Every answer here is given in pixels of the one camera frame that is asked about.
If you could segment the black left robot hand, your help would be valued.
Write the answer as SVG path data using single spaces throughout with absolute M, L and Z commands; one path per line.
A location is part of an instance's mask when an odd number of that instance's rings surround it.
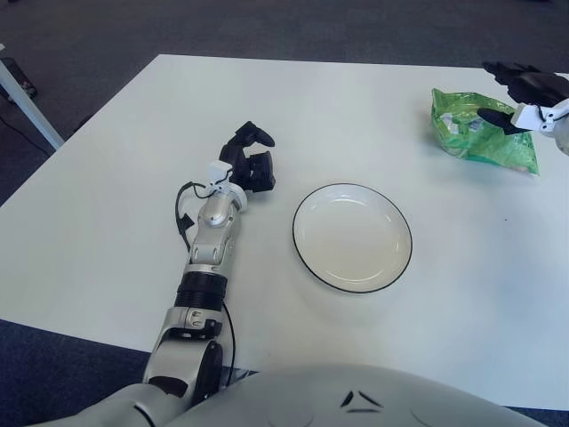
M 276 179 L 269 151 L 247 156 L 244 149 L 259 143 L 273 148 L 275 141 L 264 130 L 248 121 L 236 130 L 235 135 L 222 147 L 219 160 L 232 166 L 229 181 L 243 190 L 271 191 Z

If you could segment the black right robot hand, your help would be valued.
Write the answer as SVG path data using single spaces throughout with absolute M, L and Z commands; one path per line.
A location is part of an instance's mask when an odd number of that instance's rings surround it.
M 507 88 L 509 97 L 517 103 L 512 113 L 490 107 L 477 110 L 484 121 L 505 134 L 539 131 L 553 136 L 568 120 L 567 78 L 518 63 L 487 61 L 483 68 Z

